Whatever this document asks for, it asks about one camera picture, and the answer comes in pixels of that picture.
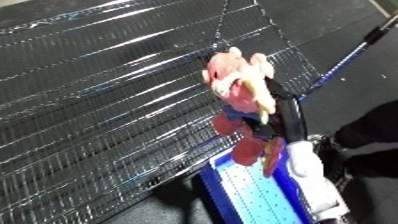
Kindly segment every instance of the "plush toy ear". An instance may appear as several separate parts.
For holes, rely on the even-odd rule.
[[[229,49],[229,53],[235,55],[236,57],[242,57],[242,51],[240,51],[237,47],[231,47]]]
[[[202,70],[202,76],[203,76],[203,81],[204,81],[205,83],[209,83],[209,82],[210,82],[209,71],[207,71],[207,70]]]

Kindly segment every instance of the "white part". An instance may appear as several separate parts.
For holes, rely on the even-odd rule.
[[[324,177],[323,164],[309,141],[294,142],[286,147],[287,168],[301,190],[308,212],[316,222],[338,218],[349,212],[336,187]]]

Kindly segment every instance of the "pink stuffed animal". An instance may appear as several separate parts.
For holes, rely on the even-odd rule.
[[[252,165],[267,148],[267,142],[254,138],[242,118],[254,118],[266,124],[268,115],[275,113],[275,100],[264,81],[273,75],[274,69],[264,54],[256,53],[247,62],[236,47],[215,54],[203,70],[204,81],[230,105],[214,118],[214,129],[221,135],[242,132],[242,140],[232,151],[232,158],[238,164]]]

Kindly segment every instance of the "metal grille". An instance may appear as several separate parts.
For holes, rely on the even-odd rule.
[[[118,0],[0,30],[0,223],[98,223],[231,146],[202,58],[269,55],[319,74],[250,0]]]

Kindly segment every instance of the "blue platform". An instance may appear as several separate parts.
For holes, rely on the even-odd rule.
[[[284,154],[275,173],[265,178],[261,162],[244,167],[227,150],[202,169],[200,176],[227,224],[311,224],[286,170]]]

